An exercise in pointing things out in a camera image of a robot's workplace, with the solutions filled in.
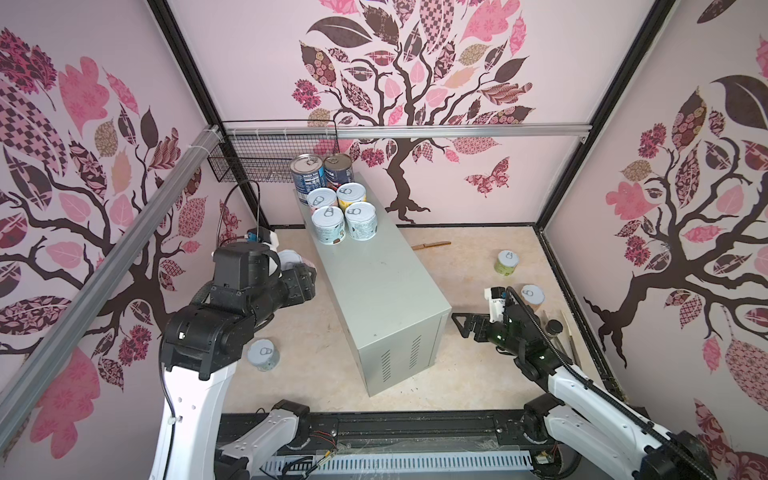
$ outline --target wall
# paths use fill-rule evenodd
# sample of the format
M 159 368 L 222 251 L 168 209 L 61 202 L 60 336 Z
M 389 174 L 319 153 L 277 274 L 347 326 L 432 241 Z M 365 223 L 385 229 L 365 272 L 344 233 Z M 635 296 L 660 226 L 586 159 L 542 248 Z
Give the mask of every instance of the wall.
M 652 2 L 171 3 L 222 118 L 343 127 L 588 123 Z M 400 223 L 523 222 L 538 217 L 574 142 L 383 139 L 342 150 Z M 270 222 L 302 223 L 292 190 L 263 185 Z
M 205 123 L 141 0 L 13 2 L 0 28 L 6 387 Z M 207 165 L 187 185 L 3 452 L 0 476 L 148 477 L 162 410 L 158 337 L 212 274 L 230 187 Z M 239 196 L 230 205 L 227 236 L 253 226 Z
M 768 4 L 709 4 L 681 3 L 547 233 L 631 401 L 768 478 Z

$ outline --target tin can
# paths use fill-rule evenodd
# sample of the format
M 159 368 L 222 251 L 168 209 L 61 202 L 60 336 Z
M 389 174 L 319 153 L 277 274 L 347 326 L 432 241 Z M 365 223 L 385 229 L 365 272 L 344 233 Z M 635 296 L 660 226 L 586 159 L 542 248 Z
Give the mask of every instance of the tin can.
M 520 257 L 515 252 L 502 250 L 496 258 L 496 264 L 493 270 L 504 276 L 510 276 L 514 273 L 516 266 L 520 263 Z
M 306 202 L 310 206 L 310 212 L 313 214 L 315 210 L 320 207 L 338 207 L 339 202 L 336 201 L 336 192 L 330 188 L 316 188 L 306 195 Z
M 354 240 L 370 240 L 379 229 L 376 207 L 368 202 L 355 202 L 349 205 L 344 216 L 349 227 L 349 236 Z
M 344 240 L 344 214 L 338 207 L 321 207 L 312 214 L 317 240 L 323 245 L 334 245 Z
M 317 188 L 326 186 L 323 159 L 315 154 L 301 154 L 288 165 L 293 176 L 293 184 L 301 203 L 306 204 L 306 195 Z
M 355 181 L 352 172 L 352 159 L 347 154 L 333 154 L 323 162 L 326 169 L 326 182 L 328 187 L 338 190 L 344 184 Z
M 349 205 L 355 202 L 366 201 L 366 188 L 354 182 L 344 184 L 336 191 L 336 198 L 339 199 L 339 208 L 346 210 Z

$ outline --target metal box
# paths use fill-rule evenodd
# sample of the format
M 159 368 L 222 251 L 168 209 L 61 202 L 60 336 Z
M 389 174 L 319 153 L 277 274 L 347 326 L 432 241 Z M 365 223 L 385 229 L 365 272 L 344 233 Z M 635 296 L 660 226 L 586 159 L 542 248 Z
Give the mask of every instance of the metal box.
M 373 396 L 434 365 L 451 306 L 365 180 L 360 174 L 355 179 L 376 207 L 379 229 L 372 239 L 358 241 L 347 234 L 337 245 L 323 245 L 310 209 L 299 208 L 357 368 Z

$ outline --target green can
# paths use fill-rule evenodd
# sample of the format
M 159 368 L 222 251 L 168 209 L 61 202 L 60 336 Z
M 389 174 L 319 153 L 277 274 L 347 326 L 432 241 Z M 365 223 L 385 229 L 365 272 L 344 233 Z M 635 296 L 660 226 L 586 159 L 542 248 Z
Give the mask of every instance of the green can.
M 510 276 L 515 272 L 515 268 L 520 263 L 520 257 L 510 250 L 502 250 L 496 258 L 496 264 L 493 269 L 496 273 L 503 276 Z

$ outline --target floor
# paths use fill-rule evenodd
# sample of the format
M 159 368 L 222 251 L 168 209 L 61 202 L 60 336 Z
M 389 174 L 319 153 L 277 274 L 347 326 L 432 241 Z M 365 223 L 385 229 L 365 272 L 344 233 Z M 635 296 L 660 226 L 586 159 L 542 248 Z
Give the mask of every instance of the floor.
M 440 240 L 445 247 L 418 250 L 454 312 L 487 313 L 483 289 L 520 287 L 533 283 L 545 292 L 538 311 L 542 318 L 564 319 L 569 325 L 581 368 L 600 383 L 597 370 L 579 334 L 568 305 L 530 227 L 401 228 L 411 245 Z M 305 230 L 278 230 L 280 248 L 293 249 L 323 266 Z M 501 250 L 520 256 L 514 274 L 493 269 Z M 453 322 L 445 326 L 435 365 L 368 397 L 329 297 L 329 286 L 318 276 L 316 297 L 303 305 L 278 310 L 275 320 L 257 338 L 269 338 L 280 352 L 279 364 L 261 372 L 243 357 L 234 374 L 225 412 L 269 410 L 281 399 L 308 405 L 315 412 L 407 410 L 520 409 L 542 391 L 515 367 L 511 357 L 497 354 L 492 344 L 464 339 Z

